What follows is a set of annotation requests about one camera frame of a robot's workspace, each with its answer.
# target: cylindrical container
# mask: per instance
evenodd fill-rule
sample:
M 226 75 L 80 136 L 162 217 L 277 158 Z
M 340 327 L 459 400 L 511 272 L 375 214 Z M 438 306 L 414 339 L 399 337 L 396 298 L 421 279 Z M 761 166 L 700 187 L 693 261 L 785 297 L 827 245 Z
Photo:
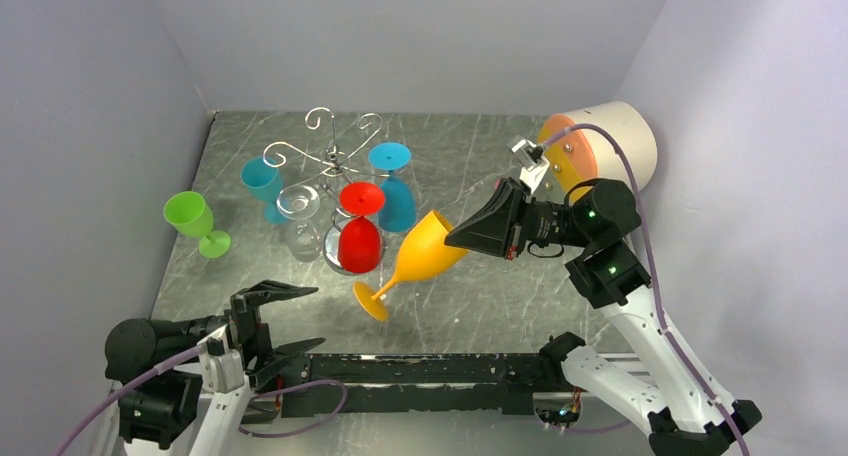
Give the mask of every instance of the cylindrical container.
M 578 123 L 591 123 L 607 130 L 624 150 L 633 167 L 636 183 L 642 189 L 657 167 L 657 143 L 645 119 L 627 103 L 615 101 L 591 108 L 554 114 L 539 131 L 543 143 L 560 130 Z M 627 183 L 624 164 L 603 136 L 591 130 L 569 133 L 545 152 L 551 172 L 563 192 L 581 181 L 594 178 L 618 179 Z M 571 201 L 589 188 L 574 191 Z

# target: clear wine glass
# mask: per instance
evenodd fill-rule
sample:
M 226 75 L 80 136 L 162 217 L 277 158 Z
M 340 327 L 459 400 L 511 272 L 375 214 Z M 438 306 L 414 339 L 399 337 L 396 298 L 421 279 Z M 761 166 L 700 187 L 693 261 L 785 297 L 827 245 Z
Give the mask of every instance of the clear wine glass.
M 320 205 L 318 191 L 304 184 L 289 186 L 277 197 L 277 209 L 291 220 L 285 232 L 286 246 L 298 261 L 308 263 L 321 255 L 323 238 L 309 220 L 318 212 Z

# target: white enclosure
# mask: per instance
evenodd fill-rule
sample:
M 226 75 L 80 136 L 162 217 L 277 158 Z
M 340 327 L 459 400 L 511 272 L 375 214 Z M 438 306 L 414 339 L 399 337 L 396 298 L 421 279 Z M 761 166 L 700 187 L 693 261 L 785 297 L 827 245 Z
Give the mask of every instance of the white enclosure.
M 103 340 L 150 312 L 209 109 L 616 99 L 657 137 L 664 300 L 763 411 L 752 454 L 843 454 L 846 54 L 848 0 L 0 0 L 0 454 L 49 454 L 105 396 Z

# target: scratched table surface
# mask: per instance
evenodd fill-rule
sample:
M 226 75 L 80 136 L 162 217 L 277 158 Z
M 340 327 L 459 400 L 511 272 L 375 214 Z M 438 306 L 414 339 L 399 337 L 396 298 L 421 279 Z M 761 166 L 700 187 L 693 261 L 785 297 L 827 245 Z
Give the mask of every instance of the scratched table surface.
M 366 137 L 356 125 L 358 116 L 336 115 L 342 151 L 351 152 Z M 535 140 L 544 122 L 542 117 L 531 116 L 381 116 L 380 133 L 352 158 L 352 167 L 373 171 L 367 153 L 377 143 L 407 145 L 412 162 L 400 176 L 415 195 L 418 217 L 436 209 L 454 224 L 483 206 L 499 177 L 517 175 L 506 144 L 516 135 Z M 325 337 L 326 343 L 316 352 L 535 352 L 549 335 L 572 331 L 599 352 L 630 352 L 621 335 L 590 310 L 568 281 L 563 264 L 576 250 L 566 251 L 560 259 L 538 259 L 525 252 L 514 261 L 470 253 L 435 279 L 396 286 L 385 299 L 390 320 L 380 323 L 372 319 L 356 302 L 353 283 L 361 280 L 376 289 L 387 281 L 403 235 L 385 235 L 385 257 L 368 274 L 340 275 L 322 257 L 301 263 L 284 244 L 284 226 L 265 222 L 262 203 L 241 184 L 242 166 L 275 141 L 287 141 L 320 157 L 331 141 L 329 118 L 312 131 L 304 117 L 301 112 L 216 115 L 193 190 L 204 195 L 216 228 L 230 234 L 232 246 L 223 257 L 208 260 L 198 254 L 197 240 L 179 235 L 153 317 L 188 319 L 221 314 L 231 294 L 273 279 L 319 288 L 310 296 L 262 308 L 275 344 Z M 287 184 L 323 169 L 293 151 L 283 153 L 288 161 L 280 171 Z M 358 179 L 375 181 L 372 176 Z M 313 218 L 322 233 L 330 225 L 331 211 L 330 200 L 322 198 L 321 209 Z

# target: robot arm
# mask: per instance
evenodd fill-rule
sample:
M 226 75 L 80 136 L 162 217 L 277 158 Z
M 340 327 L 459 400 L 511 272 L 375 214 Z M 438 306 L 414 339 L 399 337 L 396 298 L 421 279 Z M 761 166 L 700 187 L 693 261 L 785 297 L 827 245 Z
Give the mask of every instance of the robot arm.
M 259 308 L 317 290 L 266 280 L 231 296 L 223 316 L 118 324 L 106 340 L 107 378 L 127 384 L 192 346 L 199 348 L 201 373 L 175 368 L 118 400 L 127 454 L 225 454 L 251 397 L 271 389 L 269 383 L 293 359 L 324 342 L 314 338 L 272 347 Z
M 656 386 L 617 368 L 570 333 L 564 335 L 570 338 L 568 352 L 560 356 L 565 378 L 632 421 L 657 455 L 723 454 L 736 438 L 717 405 L 732 410 L 741 434 L 762 415 L 753 402 L 735 399 L 715 380 L 667 317 L 662 329 L 650 276 L 623 241 L 641 224 L 630 189 L 622 181 L 597 179 L 578 185 L 590 189 L 572 206 L 538 201 L 532 193 L 548 167 L 542 148 L 518 140 L 511 149 L 523 166 L 521 180 L 501 180 L 489 202 L 448 234 L 445 244 L 505 259 L 525 249 L 534 254 L 533 246 L 583 248 L 565 265 L 572 283 L 627 339 Z M 699 376 L 716 398 L 707 395 Z

